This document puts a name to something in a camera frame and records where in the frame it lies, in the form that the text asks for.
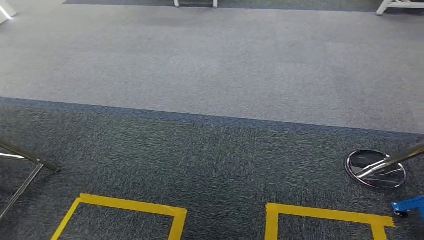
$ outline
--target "caster wheel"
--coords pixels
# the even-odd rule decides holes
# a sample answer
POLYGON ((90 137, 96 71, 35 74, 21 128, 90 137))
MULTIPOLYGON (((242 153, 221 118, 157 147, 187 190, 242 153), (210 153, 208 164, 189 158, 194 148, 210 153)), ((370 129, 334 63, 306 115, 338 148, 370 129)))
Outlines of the caster wheel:
POLYGON ((394 214, 398 215, 401 219, 406 219, 408 217, 406 211, 394 211, 394 214))

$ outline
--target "white object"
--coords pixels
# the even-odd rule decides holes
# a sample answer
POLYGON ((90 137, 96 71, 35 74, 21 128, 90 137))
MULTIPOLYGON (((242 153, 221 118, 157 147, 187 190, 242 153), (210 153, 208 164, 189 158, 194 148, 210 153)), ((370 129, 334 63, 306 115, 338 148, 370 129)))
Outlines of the white object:
POLYGON ((0 0, 0 24, 12 19, 16 15, 15 10, 6 2, 6 0, 0 0))
POLYGON ((384 0, 378 8, 376 15, 383 15, 387 8, 424 9, 424 2, 411 2, 410 0, 384 0))
MULTIPOLYGON (((175 5, 176 8, 179 8, 180 7, 179 0, 173 0, 173 4, 175 5)), ((217 9, 218 8, 218 0, 213 0, 213 8, 214 9, 217 9)))

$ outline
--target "dark gray carpet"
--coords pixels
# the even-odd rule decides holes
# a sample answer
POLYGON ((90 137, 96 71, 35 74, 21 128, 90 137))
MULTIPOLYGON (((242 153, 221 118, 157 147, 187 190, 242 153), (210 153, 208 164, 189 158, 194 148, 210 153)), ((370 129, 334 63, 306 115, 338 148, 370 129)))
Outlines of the dark gray carpet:
MULTIPOLYGON (((218 0, 220 8, 375 12, 383 0, 218 0)), ((212 0, 180 0, 181 7, 212 7, 212 0)), ((67 0, 65 4, 173 7, 174 0, 67 0)), ((423 13, 423 9, 389 8, 387 13, 423 13)))
MULTIPOLYGON (((2 139, 62 168, 43 170, 0 223, 1 239, 50 239, 80 193, 182 207, 182 239, 264 239, 265 204, 392 216, 390 202, 424 194, 424 162, 405 184, 374 190, 348 177, 355 150, 391 154, 418 134, 0 98, 2 139)), ((0 205, 31 163, 0 161, 0 205)), ((422 239, 417 214, 389 239, 422 239)), ((167 239, 167 216, 80 205, 61 240, 167 239)), ((280 239, 371 239, 368 225, 280 215, 280 239)))

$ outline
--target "metal stand leg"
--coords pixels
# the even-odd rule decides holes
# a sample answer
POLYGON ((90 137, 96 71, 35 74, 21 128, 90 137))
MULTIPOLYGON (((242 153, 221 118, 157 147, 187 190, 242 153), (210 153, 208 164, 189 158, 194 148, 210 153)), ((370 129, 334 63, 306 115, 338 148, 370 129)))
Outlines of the metal stand leg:
POLYGON ((386 9, 387 9, 387 6, 391 3, 391 2, 393 2, 393 0, 384 0, 382 3, 381 3, 381 5, 380 5, 380 7, 378 8, 378 10, 377 10, 377 12, 375 13, 375 15, 377 15, 377 16, 381 16, 381 15, 383 15, 383 13, 386 11, 386 9))
POLYGON ((10 143, 4 142, 2 140, 0 140, 0 147, 14 153, 14 154, 0 153, 0 158, 15 159, 15 160, 28 160, 28 161, 31 161, 31 162, 36 164, 36 167, 32 171, 31 175, 29 175, 29 177, 25 180, 25 182, 23 182, 22 186, 20 186, 20 188, 17 190, 17 192, 13 195, 12 199, 6 205, 6 208, 0 213, 0 221, 1 221, 5 218, 5 215, 9 212, 9 210, 17 202, 19 197, 25 192, 25 190, 28 188, 28 186, 31 184, 31 182, 36 178, 36 176, 43 169, 43 167, 46 167, 47 169, 49 169, 53 172, 59 172, 60 168, 58 168, 57 166, 55 166, 51 163, 48 163, 44 160, 41 160, 37 157, 34 157, 32 154, 29 154, 28 152, 25 152, 22 149, 19 149, 15 146, 11 145, 10 143))
POLYGON ((16 193, 13 195, 12 199, 9 201, 9 203, 6 205, 6 208, 3 210, 3 212, 0 214, 0 221, 5 218, 5 215, 9 212, 9 210, 13 207, 13 205, 16 203, 18 198, 25 192, 27 187, 30 185, 30 183, 36 178, 36 176, 39 174, 41 169, 43 169, 43 164, 38 164, 35 169, 31 172, 31 175, 23 182, 22 186, 16 191, 16 193))
POLYGON ((6 0, 0 0, 0 24, 4 20, 12 19, 12 17, 15 15, 15 10, 13 10, 13 8, 6 2, 6 0))
POLYGON ((403 184, 407 176, 400 163, 422 153, 424 142, 392 156, 373 150, 355 151, 347 158, 345 167, 347 173, 362 184, 393 189, 403 184))

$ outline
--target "yellow tape square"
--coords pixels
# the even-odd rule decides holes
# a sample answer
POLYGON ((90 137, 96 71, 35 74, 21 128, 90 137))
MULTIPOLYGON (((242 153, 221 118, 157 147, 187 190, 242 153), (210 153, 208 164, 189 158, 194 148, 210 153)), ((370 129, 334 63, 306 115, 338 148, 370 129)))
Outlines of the yellow tape square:
POLYGON ((172 216, 172 226, 169 231, 168 240, 180 240, 183 234, 184 223, 186 222, 187 209, 175 206, 160 205, 141 201, 124 200, 113 197, 97 196, 81 193, 73 202, 69 211, 63 218, 56 232, 51 237, 51 240, 58 240, 63 230, 74 214, 80 203, 91 204, 109 208, 132 210, 143 213, 160 214, 172 216))
POLYGON ((366 213, 337 211, 322 208, 284 205, 277 203, 266 204, 265 240, 278 239, 279 214, 288 214, 301 217, 331 219, 360 224, 370 224, 375 240, 386 240, 384 227, 394 227, 393 218, 366 213))

